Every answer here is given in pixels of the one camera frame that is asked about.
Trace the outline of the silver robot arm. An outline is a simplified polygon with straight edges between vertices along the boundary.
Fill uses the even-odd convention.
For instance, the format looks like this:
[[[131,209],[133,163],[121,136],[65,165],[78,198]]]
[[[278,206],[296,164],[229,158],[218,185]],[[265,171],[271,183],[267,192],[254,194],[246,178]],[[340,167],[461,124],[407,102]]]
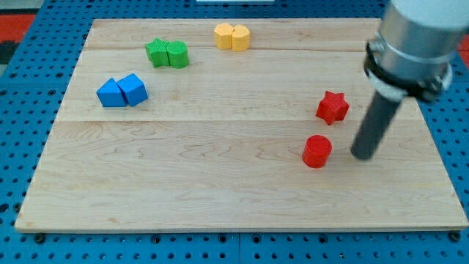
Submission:
[[[390,0],[364,70],[377,93],[431,102],[452,82],[450,61],[468,32],[468,0]]]

